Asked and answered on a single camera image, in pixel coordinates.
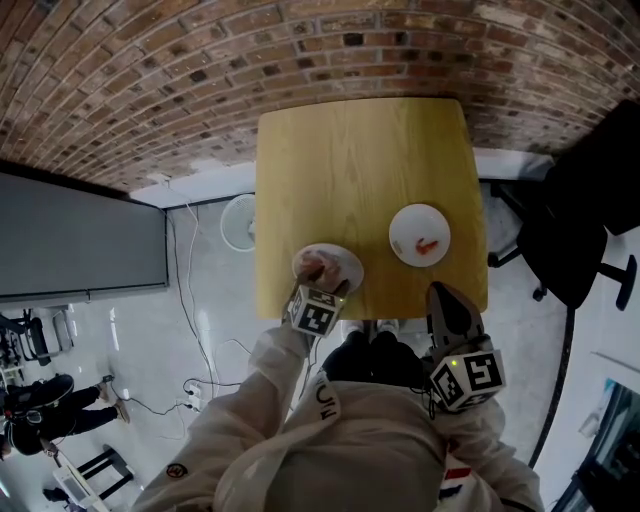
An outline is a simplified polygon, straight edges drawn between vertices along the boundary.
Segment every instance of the white jacket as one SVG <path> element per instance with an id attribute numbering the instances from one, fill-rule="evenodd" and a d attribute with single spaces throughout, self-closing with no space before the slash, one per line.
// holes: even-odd
<path id="1" fill-rule="evenodd" d="M 260 337 L 253 373 L 209 402 L 135 512 L 543 510 L 494 400 L 431 421 L 409 389 L 321 372 L 285 422 L 305 340 L 289 325 Z"/>

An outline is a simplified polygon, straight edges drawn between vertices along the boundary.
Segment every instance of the chair wheel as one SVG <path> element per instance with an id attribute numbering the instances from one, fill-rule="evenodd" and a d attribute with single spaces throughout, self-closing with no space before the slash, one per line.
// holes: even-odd
<path id="1" fill-rule="evenodd" d="M 533 291 L 533 300 L 535 300 L 536 302 L 541 302 L 546 295 L 547 295 L 546 290 L 541 290 L 540 288 L 538 288 Z"/>
<path id="2" fill-rule="evenodd" d="M 489 267 L 496 268 L 499 261 L 500 258 L 498 258 L 498 255 L 495 252 L 489 253 L 489 256 L 487 257 L 487 265 L 489 265 Z"/>
<path id="3" fill-rule="evenodd" d="M 497 183 L 492 183 L 489 190 L 491 191 L 491 197 L 500 197 L 500 185 Z"/>

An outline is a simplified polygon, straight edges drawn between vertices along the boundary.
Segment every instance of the wall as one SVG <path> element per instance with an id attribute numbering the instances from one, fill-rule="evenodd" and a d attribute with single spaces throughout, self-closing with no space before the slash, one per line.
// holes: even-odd
<path id="1" fill-rule="evenodd" d="M 542 180 L 553 165 L 553 159 L 548 155 L 523 151 L 474 148 L 473 155 L 480 178 Z M 185 202 L 207 201 L 256 190 L 255 162 L 225 167 L 219 161 L 209 159 L 194 162 L 192 167 L 196 171 L 194 174 L 144 187 L 129 195 L 136 201 L 170 208 Z"/>
<path id="2" fill-rule="evenodd" d="M 640 93 L 629 0 L 3 0 L 0 157 L 131 191 L 254 159 L 263 112 L 458 98 L 476 147 L 556 153 Z"/>
<path id="3" fill-rule="evenodd" d="M 629 254 L 640 259 L 640 228 L 611 240 L 604 261 L 624 269 Z M 594 352 L 605 356 L 598 364 L 604 365 L 612 377 L 640 393 L 640 276 L 624 312 L 615 307 L 619 290 L 615 281 L 605 281 L 604 295 L 608 300 L 603 303 L 602 336 Z"/>

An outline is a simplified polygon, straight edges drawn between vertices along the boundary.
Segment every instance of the white plate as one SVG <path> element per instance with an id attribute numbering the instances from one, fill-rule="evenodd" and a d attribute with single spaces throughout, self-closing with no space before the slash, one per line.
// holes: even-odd
<path id="1" fill-rule="evenodd" d="M 438 245 L 427 254 L 420 254 L 416 244 L 435 240 Z M 430 267 L 442 259 L 451 243 L 451 230 L 447 219 L 433 206 L 411 204 L 406 206 L 391 221 L 389 243 L 396 256 L 412 267 Z"/>
<path id="2" fill-rule="evenodd" d="M 362 280 L 364 279 L 364 267 L 362 266 L 362 262 L 351 251 L 335 244 L 311 244 L 298 251 L 291 262 L 294 277 L 298 277 L 298 274 L 300 274 L 300 262 L 302 260 L 302 255 L 308 251 L 324 251 L 336 256 L 340 260 L 339 280 L 349 280 L 350 294 L 355 292 L 362 284 Z"/>

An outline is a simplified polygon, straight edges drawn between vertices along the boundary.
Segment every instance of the wooden table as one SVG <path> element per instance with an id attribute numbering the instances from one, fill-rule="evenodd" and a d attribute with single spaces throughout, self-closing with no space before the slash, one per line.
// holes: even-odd
<path id="1" fill-rule="evenodd" d="M 440 210 L 446 256 L 429 268 L 402 263 L 389 224 L 404 206 Z M 346 247 L 364 282 L 345 319 L 419 318 L 434 281 L 487 307 L 482 198 L 456 100 L 383 98 L 270 112 L 260 118 L 256 185 L 258 315 L 278 318 L 293 285 L 291 259 L 308 244 Z"/>

